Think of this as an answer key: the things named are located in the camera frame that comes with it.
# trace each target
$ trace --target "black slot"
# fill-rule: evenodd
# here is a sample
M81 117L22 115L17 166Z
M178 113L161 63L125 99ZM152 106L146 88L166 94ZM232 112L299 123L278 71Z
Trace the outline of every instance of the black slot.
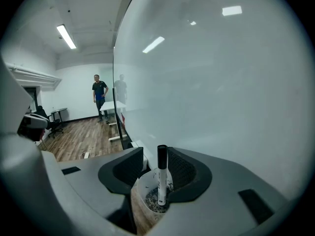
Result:
M240 191L238 194L259 225L274 214L254 190L248 189Z
M78 167L71 167L71 168L66 168L66 169L63 169L61 170L63 172L64 175L68 175L68 174L71 174L71 173L75 173L77 171L80 171L80 169Z

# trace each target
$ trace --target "gray plastic panel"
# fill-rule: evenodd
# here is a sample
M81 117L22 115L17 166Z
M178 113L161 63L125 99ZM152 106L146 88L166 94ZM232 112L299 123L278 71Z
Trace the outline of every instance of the gray plastic panel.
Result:
M119 209L125 196L111 193L98 179L99 169L106 163L128 154L135 148L129 148L119 153L98 156L88 159L60 162L61 169L78 167L78 172L65 176L76 193L103 218Z
M21 210L47 235L130 235L103 219L65 179L55 157L18 135L0 136L0 173Z
M208 166L212 172L212 182L195 201L171 204L158 225L148 233L149 236L234 236L245 233L257 226L238 195L239 191L245 189L254 189L275 212L287 203L272 186L237 163L175 149Z

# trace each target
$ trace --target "office chair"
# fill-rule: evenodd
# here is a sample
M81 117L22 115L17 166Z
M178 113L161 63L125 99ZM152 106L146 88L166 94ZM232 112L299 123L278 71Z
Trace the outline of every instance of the office chair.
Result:
M49 116L46 115L45 110L43 109L42 106L38 106L37 111L34 112L34 114L43 116L49 120ZM48 122L46 129L47 130L51 129L51 133L48 135L48 137L50 137L50 135L52 135L53 138L55 138L56 132L62 132L63 133L63 128L58 128L59 125L60 125L60 119L56 119L56 120Z

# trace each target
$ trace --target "man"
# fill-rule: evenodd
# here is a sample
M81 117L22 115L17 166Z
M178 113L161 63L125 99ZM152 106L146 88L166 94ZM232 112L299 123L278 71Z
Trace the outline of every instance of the man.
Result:
M104 81L100 81L99 80L99 75L95 74L94 75L94 80L95 83L92 86L92 90L93 90L93 101L94 103L96 103L97 106L97 110L98 110L98 116L99 116L99 121L102 121L102 113L100 111L100 108L102 107L102 105L105 102L105 95L108 92L108 86L105 84ZM104 111L105 114L105 120L106 123L108 123L108 114L107 111Z

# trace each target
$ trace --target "fluorescent ceiling light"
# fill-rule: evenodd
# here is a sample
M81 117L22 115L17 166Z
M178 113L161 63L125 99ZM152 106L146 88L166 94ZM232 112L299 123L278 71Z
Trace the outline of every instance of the fluorescent ceiling light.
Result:
M64 25L57 26L57 30L59 31L59 33L61 34L61 36L65 40L65 42L68 44L68 46L71 49L76 49L76 46L74 45L72 39L69 36L69 33L67 32L67 30L64 27Z
M240 6L232 6L222 9L223 16L230 16L236 14L242 14L242 8Z
M142 52L143 53L148 53L150 50L152 50L153 48L155 48L157 45L159 45L160 43L162 43L164 41L163 37L158 37L156 40L154 40L150 45L148 45L146 47L146 49L144 49Z

